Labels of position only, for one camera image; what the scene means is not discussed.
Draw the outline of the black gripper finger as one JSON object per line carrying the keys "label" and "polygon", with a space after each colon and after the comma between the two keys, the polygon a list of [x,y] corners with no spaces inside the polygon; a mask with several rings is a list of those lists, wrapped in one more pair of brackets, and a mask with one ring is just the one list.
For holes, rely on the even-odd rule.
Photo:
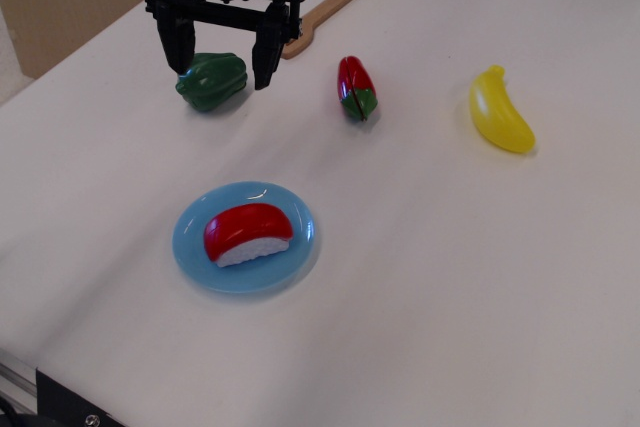
{"label": "black gripper finger", "polygon": [[156,0],[154,18],[169,67],[177,74],[186,73],[195,51],[193,20],[178,0]]}
{"label": "black gripper finger", "polygon": [[284,45],[289,40],[289,8],[285,3],[272,2],[256,29],[252,48],[254,87],[262,90],[270,85],[277,70]]}

